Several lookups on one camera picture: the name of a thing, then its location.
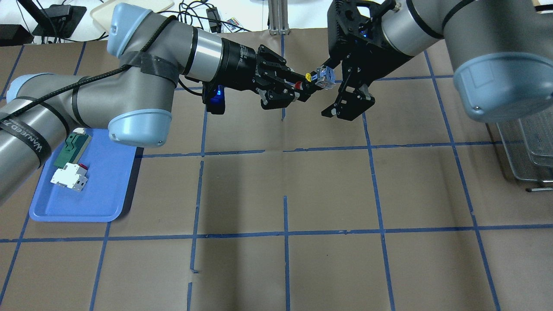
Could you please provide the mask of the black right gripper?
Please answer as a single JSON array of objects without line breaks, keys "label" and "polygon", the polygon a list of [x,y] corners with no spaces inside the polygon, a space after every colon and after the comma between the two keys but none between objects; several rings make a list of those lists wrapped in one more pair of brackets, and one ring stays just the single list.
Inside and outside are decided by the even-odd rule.
[{"label": "black right gripper", "polygon": [[[396,51],[385,39],[383,16],[395,8],[394,0],[334,0],[327,12],[329,58],[322,65],[322,87],[334,87],[342,71],[342,83],[333,104],[322,110],[323,117],[353,121],[375,104],[368,85],[396,69]],[[353,91],[349,75],[365,82]]]}]

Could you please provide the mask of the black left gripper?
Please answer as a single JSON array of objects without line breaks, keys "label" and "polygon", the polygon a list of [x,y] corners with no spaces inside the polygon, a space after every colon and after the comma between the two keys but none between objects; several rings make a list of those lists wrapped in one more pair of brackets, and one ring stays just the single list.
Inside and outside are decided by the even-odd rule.
[{"label": "black left gripper", "polygon": [[[293,71],[283,57],[265,45],[255,51],[227,38],[222,39],[216,84],[258,93],[264,110],[287,108],[294,101],[306,102],[311,94],[323,90],[309,82],[305,74]],[[288,85],[295,89],[288,90]]]}]

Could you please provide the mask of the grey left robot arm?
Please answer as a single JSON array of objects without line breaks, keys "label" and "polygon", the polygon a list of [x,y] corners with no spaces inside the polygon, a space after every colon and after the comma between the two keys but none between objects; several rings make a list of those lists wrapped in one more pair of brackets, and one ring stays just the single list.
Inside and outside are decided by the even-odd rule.
[{"label": "grey left robot arm", "polygon": [[96,76],[36,73],[12,80],[1,108],[1,203],[40,169],[73,130],[107,129],[113,142],[157,148],[166,143],[181,76],[202,83],[211,114],[224,86],[253,91],[265,110],[307,101],[324,89],[321,75],[294,72],[264,45],[256,51],[140,6],[113,11],[107,51],[119,67]]}]

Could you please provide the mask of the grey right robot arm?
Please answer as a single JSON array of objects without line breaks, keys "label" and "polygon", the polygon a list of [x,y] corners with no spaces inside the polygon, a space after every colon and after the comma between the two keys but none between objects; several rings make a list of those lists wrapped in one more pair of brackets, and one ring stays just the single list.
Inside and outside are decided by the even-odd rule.
[{"label": "grey right robot arm", "polygon": [[531,0],[334,0],[327,13],[331,66],[343,81],[326,117],[352,121],[368,91],[439,41],[448,48],[466,114],[495,123],[552,106],[552,6]]}]

